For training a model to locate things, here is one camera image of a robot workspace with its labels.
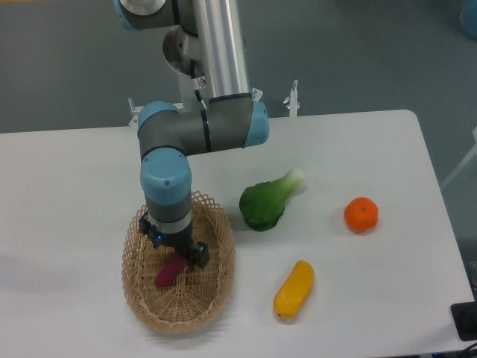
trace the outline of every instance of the silver metal tube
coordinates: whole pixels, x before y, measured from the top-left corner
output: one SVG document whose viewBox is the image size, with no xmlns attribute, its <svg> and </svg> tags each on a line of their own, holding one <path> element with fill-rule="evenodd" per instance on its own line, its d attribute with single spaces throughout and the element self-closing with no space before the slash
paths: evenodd
<svg viewBox="0 0 477 358">
<path fill-rule="evenodd" d="M 250 92 L 236 0 L 194 0 L 209 98 Z"/>
</svg>

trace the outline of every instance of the green vegetable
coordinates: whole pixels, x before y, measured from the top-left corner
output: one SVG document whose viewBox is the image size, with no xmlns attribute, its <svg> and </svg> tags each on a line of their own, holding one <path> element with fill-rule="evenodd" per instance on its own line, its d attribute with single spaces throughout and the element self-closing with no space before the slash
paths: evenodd
<svg viewBox="0 0 477 358">
<path fill-rule="evenodd" d="M 245 223 L 256 231 L 275 227 L 288 198 L 304 186 L 305 175 L 299 169 L 290 170 L 280 179 L 249 186 L 238 204 Z"/>
</svg>

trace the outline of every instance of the gray floor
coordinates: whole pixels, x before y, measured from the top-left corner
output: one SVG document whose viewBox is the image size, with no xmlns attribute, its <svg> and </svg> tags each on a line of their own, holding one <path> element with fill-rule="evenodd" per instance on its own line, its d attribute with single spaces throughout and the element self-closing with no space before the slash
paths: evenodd
<svg viewBox="0 0 477 358">
<path fill-rule="evenodd" d="M 295 78 L 302 115 L 412 110 L 440 182 L 475 144 L 477 41 L 459 27 L 462 1 L 238 3 L 250 82 L 272 116 Z M 166 31 L 125 31 L 111 0 L 0 4 L 0 133 L 122 126 L 127 97 L 179 101 Z M 477 233 L 458 242 L 477 260 Z"/>
</svg>

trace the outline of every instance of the white table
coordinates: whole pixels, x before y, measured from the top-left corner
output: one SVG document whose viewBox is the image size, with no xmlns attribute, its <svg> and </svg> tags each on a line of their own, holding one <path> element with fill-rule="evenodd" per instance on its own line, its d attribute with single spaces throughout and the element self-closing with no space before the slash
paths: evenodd
<svg viewBox="0 0 477 358">
<path fill-rule="evenodd" d="M 449 306 L 473 299 L 415 115 L 271 119 L 262 146 L 190 157 L 193 189 L 215 197 L 236 235 L 233 298 L 206 330 L 168 337 L 129 310 L 126 230 L 143 204 L 135 129 L 0 135 L 0 356 L 386 357 L 464 348 Z M 246 186 L 307 175 L 279 224 L 248 230 Z M 379 226 L 342 219 L 369 196 Z M 297 260 L 315 289 L 293 324 L 272 300 Z"/>
</svg>

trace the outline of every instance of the metal bracket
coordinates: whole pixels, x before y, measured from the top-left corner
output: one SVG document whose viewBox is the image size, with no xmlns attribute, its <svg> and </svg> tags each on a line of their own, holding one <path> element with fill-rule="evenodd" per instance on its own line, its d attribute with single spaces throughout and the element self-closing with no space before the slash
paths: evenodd
<svg viewBox="0 0 477 358">
<path fill-rule="evenodd" d="M 300 110 L 300 102 L 298 101 L 298 80 L 293 81 L 290 95 L 283 100 L 283 106 L 290 112 L 290 117 L 296 117 Z"/>
<path fill-rule="evenodd" d="M 252 99 L 255 101 L 255 102 L 258 102 L 260 101 L 260 98 L 263 96 L 263 91 L 261 91 L 260 89 L 258 88 L 253 88 L 252 89 Z"/>
<path fill-rule="evenodd" d="M 144 106 L 138 106 L 136 107 L 134 105 L 134 101 L 131 97 L 129 97 L 127 99 L 127 103 L 129 103 L 129 108 L 130 108 L 130 112 L 131 112 L 131 116 L 133 117 L 129 123 L 127 125 L 129 126 L 133 126 L 133 125 L 137 125 L 137 116 L 139 115 L 139 112 L 141 112 L 141 109 L 144 107 Z M 183 109 L 183 105 L 182 103 L 174 103 L 174 106 L 177 107 L 178 110 L 182 110 Z"/>
</svg>

